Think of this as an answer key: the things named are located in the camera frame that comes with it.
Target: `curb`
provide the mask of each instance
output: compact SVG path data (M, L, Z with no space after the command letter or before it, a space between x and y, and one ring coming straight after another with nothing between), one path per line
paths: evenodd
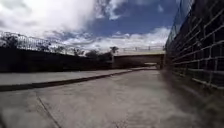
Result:
M110 77L110 76L114 76L114 75L122 75L122 74L127 74L127 73L131 73L131 72L135 72L135 71L141 71L141 70L147 70L147 69L132 69L130 71L119 72L119 73L111 73L111 74L107 74L107 75L99 75L99 76L84 77L84 78L77 78L77 79L68 79L68 80L59 80L59 81L51 81L51 82L42 82L42 83L1 85L0 86L0 92L62 86L62 85L66 85L66 84L96 80L96 79L106 78L106 77Z

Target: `blue sky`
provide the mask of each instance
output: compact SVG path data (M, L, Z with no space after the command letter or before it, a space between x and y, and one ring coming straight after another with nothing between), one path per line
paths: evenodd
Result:
M1 0L0 29L85 48L163 45L178 0Z

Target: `concrete path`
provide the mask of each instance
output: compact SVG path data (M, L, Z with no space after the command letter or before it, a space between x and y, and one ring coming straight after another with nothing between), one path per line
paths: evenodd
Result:
M191 101L193 97L174 89L159 71L139 71L2 92L0 124L2 128L213 128Z

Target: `wall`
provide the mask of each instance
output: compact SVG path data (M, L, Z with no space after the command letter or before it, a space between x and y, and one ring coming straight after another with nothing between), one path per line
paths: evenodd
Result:
M84 57L0 47L0 72L103 70L110 63Z
M176 74L224 88L224 1L196 0L179 33L167 41L167 64Z

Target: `fence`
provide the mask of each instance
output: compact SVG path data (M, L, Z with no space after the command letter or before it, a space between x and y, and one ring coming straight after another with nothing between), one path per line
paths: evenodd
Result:
M171 28L170 34L168 36L167 45L169 45L174 38L176 37L177 33L180 31L180 27L184 23L187 15L191 10L191 6L193 5L195 0L181 0L180 5L177 11L177 14L174 19L173 26Z
M0 47L18 48L60 54L74 54L74 47L68 47L57 40L27 37L16 33L0 31Z

